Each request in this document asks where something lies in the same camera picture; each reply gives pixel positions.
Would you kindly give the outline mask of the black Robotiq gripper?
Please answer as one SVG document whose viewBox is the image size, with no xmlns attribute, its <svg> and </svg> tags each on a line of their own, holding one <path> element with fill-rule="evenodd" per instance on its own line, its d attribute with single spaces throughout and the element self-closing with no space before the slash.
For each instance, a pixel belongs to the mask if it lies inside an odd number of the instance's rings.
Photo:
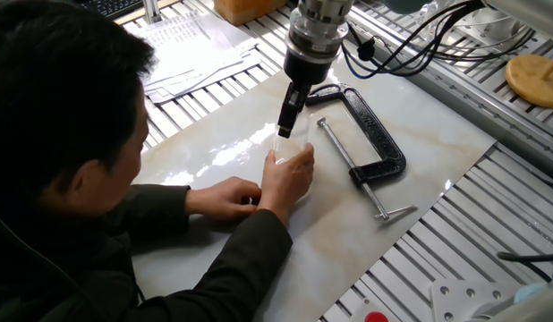
<svg viewBox="0 0 553 322">
<path fill-rule="evenodd" d="M 323 82 L 336 59 L 335 52 L 316 52 L 305 47 L 288 47 L 284 70 L 291 83 L 278 118 L 278 135 L 289 139 L 298 115 L 304 108 L 311 85 Z"/>
</svg>

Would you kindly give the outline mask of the person right hand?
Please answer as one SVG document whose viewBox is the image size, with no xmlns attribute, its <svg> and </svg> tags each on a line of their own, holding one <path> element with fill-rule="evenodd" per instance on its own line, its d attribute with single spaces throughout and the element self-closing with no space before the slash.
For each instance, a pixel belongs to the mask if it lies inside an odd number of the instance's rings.
<svg viewBox="0 0 553 322">
<path fill-rule="evenodd" d="M 265 159 L 260 185 L 259 209 L 270 210 L 287 225 L 294 204 L 311 186 L 314 164 L 314 147 L 310 143 L 302 152 L 282 164 L 277 163 L 275 151 L 270 150 Z"/>
</svg>

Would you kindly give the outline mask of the person left hand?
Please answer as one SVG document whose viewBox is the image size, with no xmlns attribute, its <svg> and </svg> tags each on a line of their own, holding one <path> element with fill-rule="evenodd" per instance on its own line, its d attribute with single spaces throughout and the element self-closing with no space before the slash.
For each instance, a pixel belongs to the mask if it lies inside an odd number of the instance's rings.
<svg viewBox="0 0 553 322">
<path fill-rule="evenodd" d="M 203 215 L 220 221 L 241 220 L 252 215 L 259 201 L 260 186 L 239 177 L 230 177 L 208 188 L 188 190 L 185 215 Z"/>
</svg>

